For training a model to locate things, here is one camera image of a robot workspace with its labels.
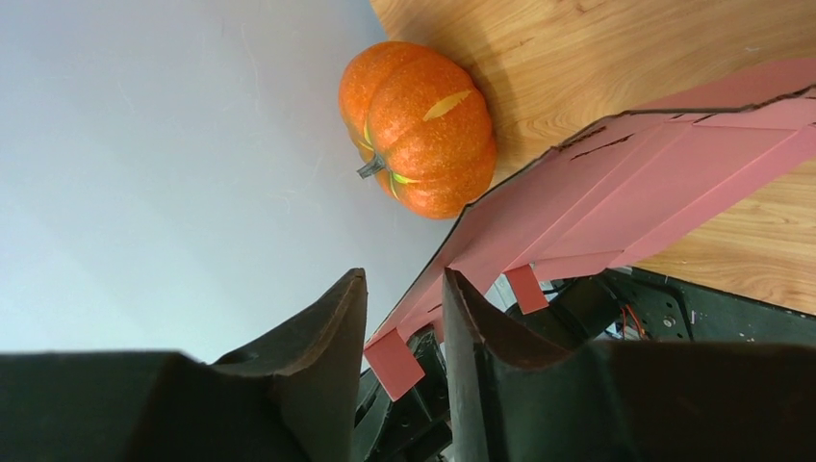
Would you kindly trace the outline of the pink paper box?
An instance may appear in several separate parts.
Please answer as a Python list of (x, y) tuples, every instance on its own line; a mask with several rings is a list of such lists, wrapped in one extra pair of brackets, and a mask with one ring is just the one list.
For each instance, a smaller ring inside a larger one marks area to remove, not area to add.
[(469, 205), (364, 354), (392, 399), (424, 375), (408, 340), (440, 327), (445, 269), (505, 275), (526, 313), (544, 280), (661, 252), (815, 154), (815, 62), (760, 64), (603, 117)]

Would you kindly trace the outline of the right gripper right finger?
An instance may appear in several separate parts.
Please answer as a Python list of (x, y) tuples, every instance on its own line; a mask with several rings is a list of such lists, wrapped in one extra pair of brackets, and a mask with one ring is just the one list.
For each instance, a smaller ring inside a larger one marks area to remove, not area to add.
[(590, 342), (569, 351), (443, 283), (458, 461), (811, 461), (815, 350)]

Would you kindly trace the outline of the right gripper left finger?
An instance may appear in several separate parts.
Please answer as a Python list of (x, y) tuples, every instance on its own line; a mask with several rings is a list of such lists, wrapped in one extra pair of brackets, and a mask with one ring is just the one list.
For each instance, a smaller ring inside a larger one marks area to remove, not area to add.
[(5, 461), (347, 461), (365, 272), (215, 363), (177, 351), (5, 354)]

